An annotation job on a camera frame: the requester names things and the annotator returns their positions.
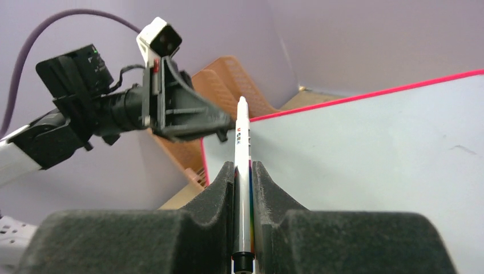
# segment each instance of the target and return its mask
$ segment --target foam holder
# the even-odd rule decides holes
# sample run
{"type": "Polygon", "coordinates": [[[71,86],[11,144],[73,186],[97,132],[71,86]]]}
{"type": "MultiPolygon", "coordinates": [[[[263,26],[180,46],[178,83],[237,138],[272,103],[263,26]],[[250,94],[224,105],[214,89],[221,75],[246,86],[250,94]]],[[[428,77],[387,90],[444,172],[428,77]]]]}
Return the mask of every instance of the foam holder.
{"type": "MultiPolygon", "coordinates": [[[[253,163],[256,269],[269,273],[455,273],[414,213],[313,212],[253,163]]],[[[233,163],[179,210],[49,216],[18,274],[231,273],[233,163]]]]}

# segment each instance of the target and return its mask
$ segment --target camera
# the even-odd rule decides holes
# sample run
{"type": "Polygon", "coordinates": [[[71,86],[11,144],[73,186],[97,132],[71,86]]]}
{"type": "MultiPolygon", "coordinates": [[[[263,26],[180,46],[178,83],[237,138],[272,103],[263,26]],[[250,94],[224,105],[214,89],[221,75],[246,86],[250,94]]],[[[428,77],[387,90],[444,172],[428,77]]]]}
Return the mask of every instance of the camera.
{"type": "Polygon", "coordinates": [[[182,38],[165,20],[156,17],[136,37],[139,50],[145,63],[154,59],[173,57],[180,48],[182,38]]]}

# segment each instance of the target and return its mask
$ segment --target red edge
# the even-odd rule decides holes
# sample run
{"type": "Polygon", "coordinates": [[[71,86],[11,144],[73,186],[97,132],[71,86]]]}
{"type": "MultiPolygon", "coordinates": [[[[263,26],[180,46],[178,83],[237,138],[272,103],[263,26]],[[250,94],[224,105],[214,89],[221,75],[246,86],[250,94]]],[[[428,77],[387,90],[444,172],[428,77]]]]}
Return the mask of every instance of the red edge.
{"type": "MultiPolygon", "coordinates": [[[[356,101],[356,100],[376,97],[376,96],[380,96],[380,95],[390,94],[390,93],[394,93],[394,92],[398,92],[398,91],[411,90],[411,89],[417,88],[417,87],[429,86],[431,84],[438,84],[438,83],[448,82],[448,81],[452,81],[452,80],[456,80],[456,79],[461,79],[461,78],[466,78],[466,77],[471,77],[471,76],[476,76],[476,75],[482,75],[482,74],[484,74],[484,70],[473,70],[473,71],[463,72],[463,73],[459,73],[459,74],[455,74],[455,75],[451,75],[451,76],[446,76],[446,77],[441,77],[441,78],[437,78],[437,79],[432,79],[432,80],[427,80],[427,81],[423,81],[423,82],[419,82],[419,83],[415,83],[415,84],[408,84],[406,86],[394,87],[394,88],[390,88],[390,89],[387,89],[387,90],[375,91],[375,92],[371,92],[371,93],[367,93],[367,94],[362,94],[362,95],[343,98],[343,99],[339,99],[339,100],[329,101],[329,102],[325,102],[325,103],[321,103],[321,104],[315,104],[315,105],[312,105],[312,106],[296,108],[294,110],[281,111],[281,112],[277,112],[277,113],[274,113],[274,114],[255,117],[255,118],[251,119],[251,122],[257,122],[257,121],[266,120],[266,119],[270,119],[270,118],[294,114],[294,113],[298,113],[298,112],[302,112],[302,111],[314,110],[316,108],[329,107],[329,106],[333,106],[335,104],[347,103],[347,102],[351,102],[351,101],[356,101]]],[[[205,178],[207,180],[207,186],[208,186],[210,184],[210,180],[209,180],[209,177],[208,177],[207,161],[205,160],[205,150],[204,150],[204,147],[203,147],[203,138],[200,139],[200,142],[201,142],[201,154],[202,154],[202,158],[203,158],[203,167],[205,168],[205,178]]]]}

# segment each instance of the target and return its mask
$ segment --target pen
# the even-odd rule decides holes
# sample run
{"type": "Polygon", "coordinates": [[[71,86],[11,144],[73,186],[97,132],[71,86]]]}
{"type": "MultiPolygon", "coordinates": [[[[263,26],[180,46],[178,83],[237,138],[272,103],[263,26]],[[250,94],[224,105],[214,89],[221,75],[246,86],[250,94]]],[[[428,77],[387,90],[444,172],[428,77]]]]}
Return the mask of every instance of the pen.
{"type": "Polygon", "coordinates": [[[235,121],[234,251],[235,274],[253,273],[254,231],[252,205],[252,159],[249,109],[243,96],[237,104],[235,121]]]}

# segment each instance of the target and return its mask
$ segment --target black cable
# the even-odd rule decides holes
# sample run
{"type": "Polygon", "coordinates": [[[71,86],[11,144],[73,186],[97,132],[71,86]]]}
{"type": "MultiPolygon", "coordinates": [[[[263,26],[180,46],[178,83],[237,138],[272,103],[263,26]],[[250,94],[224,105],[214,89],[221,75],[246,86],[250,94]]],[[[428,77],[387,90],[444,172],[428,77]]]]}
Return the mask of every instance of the black cable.
{"type": "Polygon", "coordinates": [[[90,9],[65,10],[45,19],[40,25],[38,25],[30,33],[29,37],[27,37],[27,40],[25,40],[25,43],[23,44],[22,48],[20,49],[20,53],[17,56],[17,60],[15,61],[14,71],[10,79],[10,89],[9,89],[9,97],[7,100],[7,107],[5,109],[5,115],[3,117],[2,127],[0,128],[0,139],[2,139],[5,136],[5,134],[7,133],[7,130],[10,127],[10,122],[12,121],[12,115],[15,109],[15,101],[17,100],[18,86],[20,84],[20,78],[22,75],[23,66],[25,65],[25,61],[27,60],[27,56],[30,52],[30,49],[34,45],[34,42],[42,34],[42,32],[55,21],[60,20],[64,17],[68,17],[71,15],[79,15],[79,14],[96,15],[96,16],[112,19],[118,23],[121,23],[129,27],[131,30],[135,31],[136,33],[141,32],[141,29],[137,28],[135,25],[129,23],[123,18],[104,11],[99,11],[99,10],[90,10],[90,9]]]}
{"type": "Polygon", "coordinates": [[[144,65],[129,65],[129,66],[126,66],[124,68],[121,68],[121,71],[119,72],[119,81],[114,86],[112,86],[109,89],[109,91],[113,92],[113,91],[117,90],[123,84],[123,74],[125,72],[128,72],[130,70],[134,70],[136,68],[137,69],[144,69],[144,65]]]}

